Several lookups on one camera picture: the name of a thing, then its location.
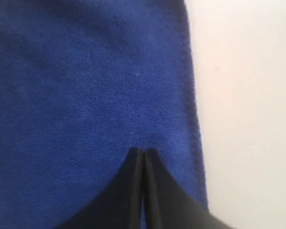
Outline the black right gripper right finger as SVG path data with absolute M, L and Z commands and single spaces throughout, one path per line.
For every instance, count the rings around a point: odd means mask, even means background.
M 148 229 L 229 229 L 176 182 L 155 149 L 144 153 L 143 199 Z

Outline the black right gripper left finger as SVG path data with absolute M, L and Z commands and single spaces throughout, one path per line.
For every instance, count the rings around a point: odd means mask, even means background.
M 131 148 L 115 177 L 85 208 L 58 229 L 139 229 L 143 152 Z

